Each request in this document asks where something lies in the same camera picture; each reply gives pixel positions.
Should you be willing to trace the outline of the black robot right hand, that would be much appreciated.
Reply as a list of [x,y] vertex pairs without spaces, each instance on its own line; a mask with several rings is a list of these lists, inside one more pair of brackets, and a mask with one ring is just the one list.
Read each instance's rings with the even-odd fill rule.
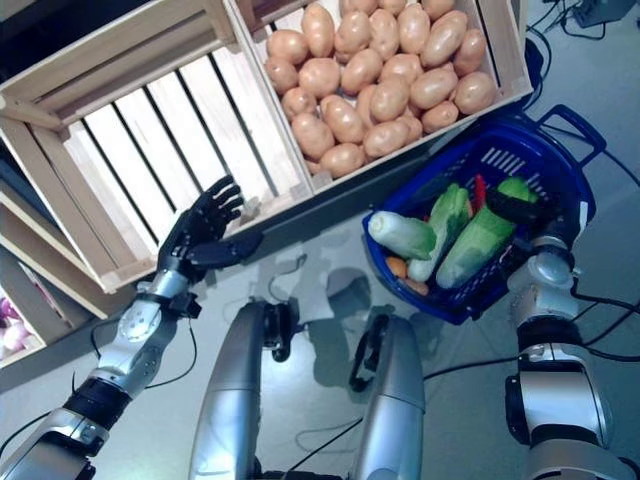
[[529,202],[499,192],[496,188],[486,194],[486,206],[497,216],[525,226],[532,238],[550,236],[571,246],[579,228],[570,218],[569,211],[550,201]]

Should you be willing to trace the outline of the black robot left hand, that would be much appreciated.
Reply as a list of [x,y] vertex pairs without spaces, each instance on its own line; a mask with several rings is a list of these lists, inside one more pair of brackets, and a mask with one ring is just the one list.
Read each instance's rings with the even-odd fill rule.
[[240,217],[244,204],[240,187],[226,175],[200,194],[183,211],[161,245],[157,271],[177,272],[190,283],[250,258],[264,239],[261,232],[225,238],[229,224]]

